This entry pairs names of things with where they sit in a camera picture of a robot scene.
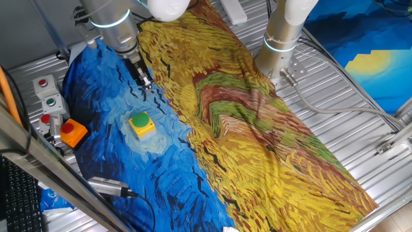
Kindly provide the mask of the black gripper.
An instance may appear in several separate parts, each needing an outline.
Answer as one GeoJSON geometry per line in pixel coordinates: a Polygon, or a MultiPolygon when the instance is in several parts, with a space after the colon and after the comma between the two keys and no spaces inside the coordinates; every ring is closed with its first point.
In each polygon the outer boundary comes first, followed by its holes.
{"type": "Polygon", "coordinates": [[[147,73],[147,67],[141,55],[138,54],[132,58],[125,59],[125,64],[132,78],[136,81],[142,81],[142,86],[145,90],[152,88],[153,78],[147,73]]]}

